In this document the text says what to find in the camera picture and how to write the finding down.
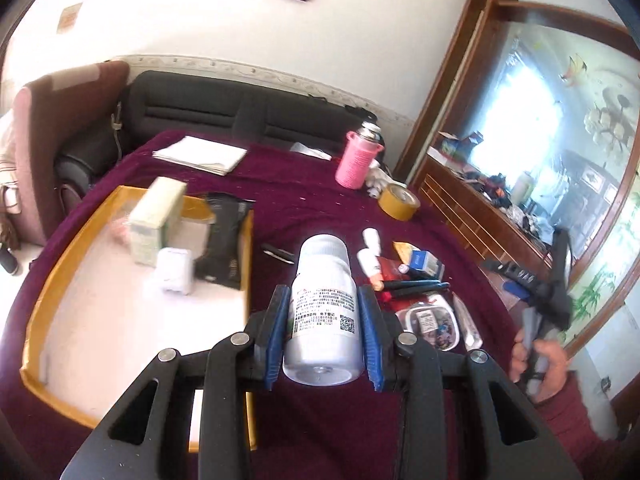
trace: hand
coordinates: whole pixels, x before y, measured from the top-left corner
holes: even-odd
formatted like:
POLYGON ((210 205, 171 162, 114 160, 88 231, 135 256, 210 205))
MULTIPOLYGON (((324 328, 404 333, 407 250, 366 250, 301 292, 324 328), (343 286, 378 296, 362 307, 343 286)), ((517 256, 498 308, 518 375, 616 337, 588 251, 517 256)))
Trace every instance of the hand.
MULTIPOLYGON (((516 335, 513 351, 511 351, 509 378, 514 383, 520 380, 520 376, 527 369, 529 353, 522 344, 523 339, 524 330, 520 330, 516 335)), ((564 388, 570 361, 567 359, 566 352, 558 341, 535 340, 533 342, 533 348, 535 348, 538 354, 549 359, 549 368, 546 371, 545 379, 542 381, 542 384, 540 384, 538 394, 533 398, 533 401, 537 403, 550 399, 564 388)))

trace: yellow packet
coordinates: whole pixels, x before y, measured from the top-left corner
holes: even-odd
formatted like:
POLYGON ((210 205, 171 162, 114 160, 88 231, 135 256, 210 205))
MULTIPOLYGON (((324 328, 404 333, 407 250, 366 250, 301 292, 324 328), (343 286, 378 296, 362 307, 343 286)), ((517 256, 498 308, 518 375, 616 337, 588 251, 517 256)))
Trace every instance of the yellow packet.
POLYGON ((407 242, 394 242, 394 249, 398 256, 400 256, 400 261, 405 265, 409 265, 411 263, 411 254, 414 251, 419 251, 420 249, 415 245, 411 245, 407 242))

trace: maroon sleeve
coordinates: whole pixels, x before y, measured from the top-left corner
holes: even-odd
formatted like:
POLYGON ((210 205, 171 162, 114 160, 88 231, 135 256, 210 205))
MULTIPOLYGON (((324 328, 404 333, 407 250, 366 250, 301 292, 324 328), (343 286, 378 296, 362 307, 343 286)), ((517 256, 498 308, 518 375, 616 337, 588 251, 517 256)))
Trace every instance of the maroon sleeve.
POLYGON ((602 478, 618 443, 601 440, 591 429, 587 409, 582 403, 578 381, 569 373, 564 388, 536 406, 540 416, 577 464, 585 480, 602 478))

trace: black plastic package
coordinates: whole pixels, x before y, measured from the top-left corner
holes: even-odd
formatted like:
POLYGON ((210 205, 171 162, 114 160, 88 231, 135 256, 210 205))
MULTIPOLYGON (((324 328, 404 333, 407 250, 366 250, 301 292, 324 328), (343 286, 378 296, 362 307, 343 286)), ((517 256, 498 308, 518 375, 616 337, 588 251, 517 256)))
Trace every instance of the black plastic package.
POLYGON ((215 214, 216 221, 209 227, 202 256, 195 261, 195 276, 206 282, 240 288, 238 235, 254 202, 228 193, 208 193, 203 198, 215 214))

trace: purple tablecloth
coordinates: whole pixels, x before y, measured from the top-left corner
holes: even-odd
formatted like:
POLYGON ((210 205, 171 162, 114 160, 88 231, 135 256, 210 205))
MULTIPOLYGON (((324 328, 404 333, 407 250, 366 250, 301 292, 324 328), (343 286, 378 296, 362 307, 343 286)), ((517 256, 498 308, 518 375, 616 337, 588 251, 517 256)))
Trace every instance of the purple tablecloth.
MULTIPOLYGON (((291 284, 295 273, 294 266, 263 254, 258 249, 261 243, 295 253, 311 235, 334 234, 349 249, 356 283, 366 282, 355 258, 364 246, 366 227, 380 232, 383 255, 394 254, 395 240, 430 250, 444 262, 452 289, 469 307, 484 348, 506 368, 514 336, 511 318, 485 276, 429 207, 421 208, 409 222, 393 220, 363 191, 336 184, 334 162, 265 146, 251 146, 225 177, 150 156, 183 136, 183 132, 158 135, 105 176, 56 230, 15 298, 0 345, 0 409, 27 452, 52 478, 60 475, 89 430, 52 410, 22 385, 18 370, 25 330, 49 271, 95 209, 121 184, 146 187, 164 175, 186 182, 191 195, 226 191, 255 200, 253 311, 265 309, 275 285, 291 284)), ((390 479, 398 415, 399 397, 374 393, 366 375, 344 386, 313 388, 281 374, 274 392, 256 396, 255 477, 390 479)), ((425 460, 427 471, 428 457, 425 460)), ((455 467, 450 476, 455 476, 455 467)))

